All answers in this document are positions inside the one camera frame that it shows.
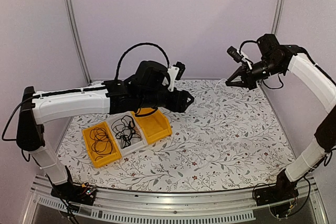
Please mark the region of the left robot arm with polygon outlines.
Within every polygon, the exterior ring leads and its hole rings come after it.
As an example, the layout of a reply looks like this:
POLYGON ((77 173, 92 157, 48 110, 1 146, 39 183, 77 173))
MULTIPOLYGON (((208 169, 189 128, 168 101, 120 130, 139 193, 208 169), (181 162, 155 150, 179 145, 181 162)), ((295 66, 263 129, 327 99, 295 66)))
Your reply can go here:
POLYGON ((50 92, 36 92, 34 87, 26 87, 21 103, 13 110, 18 114, 17 133, 13 141, 31 155, 67 200, 77 197, 78 188, 71 183, 65 165, 46 145, 45 123, 85 114, 138 112, 142 108, 165 108, 183 113, 194 102, 194 97, 188 91, 175 87, 175 82, 185 71, 185 65, 181 62, 163 65, 151 60, 141 61, 135 74, 125 80, 119 79, 123 59, 141 46, 152 46, 167 57, 157 44, 138 43, 122 54, 114 79, 94 86, 50 92))

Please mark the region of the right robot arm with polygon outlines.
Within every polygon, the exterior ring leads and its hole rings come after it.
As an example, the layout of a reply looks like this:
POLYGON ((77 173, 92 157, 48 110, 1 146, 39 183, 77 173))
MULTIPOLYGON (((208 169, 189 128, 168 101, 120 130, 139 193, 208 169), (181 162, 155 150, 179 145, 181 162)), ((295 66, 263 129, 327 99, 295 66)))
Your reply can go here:
POLYGON ((241 64, 226 80, 227 86, 252 90, 258 81, 290 72, 316 96, 327 113, 309 146, 278 174, 271 196, 282 201, 291 194, 298 180, 318 166, 327 154, 335 151, 335 81, 300 46, 282 45, 274 34, 264 34, 254 43, 261 53, 261 60, 256 63, 241 49, 233 46, 227 49, 227 53, 241 64))

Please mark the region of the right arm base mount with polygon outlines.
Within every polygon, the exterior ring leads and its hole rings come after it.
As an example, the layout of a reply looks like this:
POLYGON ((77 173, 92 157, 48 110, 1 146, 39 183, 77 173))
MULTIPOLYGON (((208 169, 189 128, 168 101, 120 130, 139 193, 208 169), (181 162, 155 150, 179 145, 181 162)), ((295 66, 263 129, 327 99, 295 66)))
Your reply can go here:
POLYGON ((255 187, 252 192, 252 197, 257 206, 277 203, 270 207, 271 214, 277 218, 289 217, 296 205, 298 196, 297 182, 291 182, 285 174, 285 170, 277 175, 274 186, 255 187))

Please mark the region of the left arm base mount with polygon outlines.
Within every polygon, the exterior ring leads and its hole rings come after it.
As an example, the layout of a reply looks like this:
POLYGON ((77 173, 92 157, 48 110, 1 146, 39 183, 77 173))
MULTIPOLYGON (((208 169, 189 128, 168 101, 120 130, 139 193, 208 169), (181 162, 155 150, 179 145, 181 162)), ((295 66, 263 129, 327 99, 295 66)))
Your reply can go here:
POLYGON ((89 183, 74 184, 68 167, 65 166, 65 168, 68 176, 67 181, 60 185, 51 183, 53 188, 51 195, 65 201, 92 206, 96 198, 97 187, 89 183))

